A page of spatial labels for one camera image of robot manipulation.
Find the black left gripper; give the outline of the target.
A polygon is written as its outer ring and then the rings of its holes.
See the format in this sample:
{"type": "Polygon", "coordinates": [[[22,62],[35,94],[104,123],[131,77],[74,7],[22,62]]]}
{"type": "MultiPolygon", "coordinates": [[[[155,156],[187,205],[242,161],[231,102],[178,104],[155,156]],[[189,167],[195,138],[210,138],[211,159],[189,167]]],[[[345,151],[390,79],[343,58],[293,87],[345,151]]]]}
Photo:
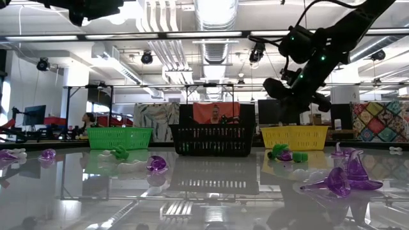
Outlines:
{"type": "Polygon", "coordinates": [[[123,0],[74,0],[69,7],[69,20],[75,26],[82,26],[84,19],[99,19],[120,12],[123,0]]]}

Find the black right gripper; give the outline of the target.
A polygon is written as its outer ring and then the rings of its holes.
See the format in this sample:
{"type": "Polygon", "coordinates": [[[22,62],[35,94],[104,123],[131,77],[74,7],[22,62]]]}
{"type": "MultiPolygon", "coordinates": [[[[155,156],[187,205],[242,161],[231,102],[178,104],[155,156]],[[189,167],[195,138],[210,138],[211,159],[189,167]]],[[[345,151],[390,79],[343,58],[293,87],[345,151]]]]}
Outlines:
{"type": "Polygon", "coordinates": [[[324,86],[316,78],[306,77],[302,69],[297,71],[281,70],[281,79],[286,81],[288,88],[281,80],[267,78],[263,87],[271,98],[279,101],[279,120],[283,124],[300,124],[300,113],[309,111],[310,104],[318,105],[318,110],[328,112],[332,104],[325,95],[318,93],[317,89],[324,86]]]}

